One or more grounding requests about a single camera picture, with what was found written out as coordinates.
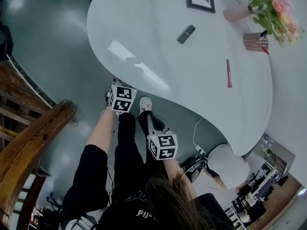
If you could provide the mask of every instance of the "gray floor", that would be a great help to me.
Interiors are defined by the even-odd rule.
[[[89,0],[4,0],[2,3],[2,18],[10,27],[13,55],[18,63],[55,102],[68,98],[79,106],[75,117],[79,125],[66,126],[42,158],[43,167],[52,177],[44,185],[40,204],[50,192],[62,197],[71,186],[84,145],[104,109],[104,92],[112,78],[88,42],[86,16],[89,3]],[[195,152],[192,136],[200,117],[175,103],[150,97],[154,112],[166,119],[176,132],[177,158],[182,161]],[[132,113],[138,113],[138,101],[134,103]],[[108,162],[112,175],[117,123],[116,120]],[[135,138],[144,156],[144,137],[139,125]],[[204,119],[197,127],[195,141],[205,151],[226,143],[224,136]]]

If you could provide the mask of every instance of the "wooden banister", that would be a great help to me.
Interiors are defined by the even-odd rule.
[[[42,189],[45,179],[46,177],[42,176],[37,176],[34,179],[21,208],[16,230],[28,230],[31,214],[35,207],[38,195],[40,193],[40,190]]]
[[[0,126],[4,126],[4,115],[0,114]],[[4,149],[4,139],[0,138],[0,152]]]
[[[0,138],[12,141],[17,135],[18,134],[16,132],[6,129],[3,126],[0,126]]]
[[[50,110],[36,94],[13,84],[3,76],[0,76],[0,95],[37,113],[43,114]]]
[[[12,67],[10,67],[10,61],[0,61],[0,76],[5,76],[5,79],[9,82],[17,85],[18,87],[32,92],[32,90],[29,89],[28,85],[24,82],[23,79],[21,79],[17,72],[15,72]]]
[[[20,133],[0,153],[0,221],[10,225],[10,218],[22,187],[32,167],[76,112],[72,102],[61,102]]]
[[[0,114],[25,125],[30,125],[34,120],[36,120],[35,118],[24,115],[22,112],[16,111],[4,104],[0,104]]]

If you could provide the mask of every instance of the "pink pen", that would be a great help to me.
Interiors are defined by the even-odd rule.
[[[229,64],[229,60],[228,59],[227,59],[227,73],[228,73],[228,88],[232,88],[231,71],[230,71],[230,64]]]

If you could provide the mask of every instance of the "curved white table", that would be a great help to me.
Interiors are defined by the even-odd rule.
[[[236,1],[214,3],[211,14],[187,8],[186,0],[92,0],[87,32],[96,57],[112,74],[203,116],[240,156],[268,124],[271,70],[266,54],[244,48],[243,31],[250,31],[252,21],[231,24],[224,18],[224,8]],[[177,38],[191,24],[196,30],[181,45]]]

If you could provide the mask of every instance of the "wall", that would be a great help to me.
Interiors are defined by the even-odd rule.
[[[246,4],[248,0],[237,1]],[[292,2],[299,25],[307,29],[307,0]],[[307,34],[303,37],[298,45],[284,49],[269,39],[273,105],[266,132],[296,156],[290,173],[307,186]]]

